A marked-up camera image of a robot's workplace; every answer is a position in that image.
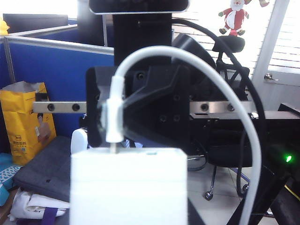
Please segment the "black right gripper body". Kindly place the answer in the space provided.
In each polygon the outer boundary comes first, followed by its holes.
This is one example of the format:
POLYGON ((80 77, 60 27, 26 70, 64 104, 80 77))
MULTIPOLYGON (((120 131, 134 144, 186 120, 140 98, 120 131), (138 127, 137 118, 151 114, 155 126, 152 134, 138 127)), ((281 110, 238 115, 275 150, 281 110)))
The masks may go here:
MULTIPOLYGON (((158 15, 126 15, 114 18, 115 49, 112 56, 102 52, 50 49, 41 51, 40 75, 49 85, 48 94, 36 94, 33 112, 86 113, 86 72, 92 67, 116 67, 131 53, 145 47, 170 45, 190 52, 214 69, 222 64, 190 36, 171 39, 172 19, 158 15)), ((150 55, 138 59, 127 72, 146 71, 150 66, 182 65, 190 70, 189 118, 236 119, 239 114, 206 74, 188 61, 176 57, 150 55)))

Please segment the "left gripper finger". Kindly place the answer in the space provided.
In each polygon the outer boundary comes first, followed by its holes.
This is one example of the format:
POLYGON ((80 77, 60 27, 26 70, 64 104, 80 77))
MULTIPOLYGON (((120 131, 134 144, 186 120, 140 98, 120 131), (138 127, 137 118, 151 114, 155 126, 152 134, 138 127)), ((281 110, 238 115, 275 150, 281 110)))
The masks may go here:
POLYGON ((202 218, 200 217, 199 213, 197 212, 197 210, 191 202, 188 203, 188 224, 204 225, 202 218))

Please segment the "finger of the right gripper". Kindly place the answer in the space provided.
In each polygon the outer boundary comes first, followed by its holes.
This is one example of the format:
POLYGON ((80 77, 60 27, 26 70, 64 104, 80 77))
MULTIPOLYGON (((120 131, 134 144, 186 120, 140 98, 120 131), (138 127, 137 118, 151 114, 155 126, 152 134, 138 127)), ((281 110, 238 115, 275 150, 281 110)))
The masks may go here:
POLYGON ((182 65, 129 72, 125 137, 140 143, 189 143, 189 85, 190 70, 182 65))
POLYGON ((86 113, 88 144, 108 147, 105 126, 101 122, 102 104, 109 98, 111 79, 116 67, 91 67, 86 72, 86 113))

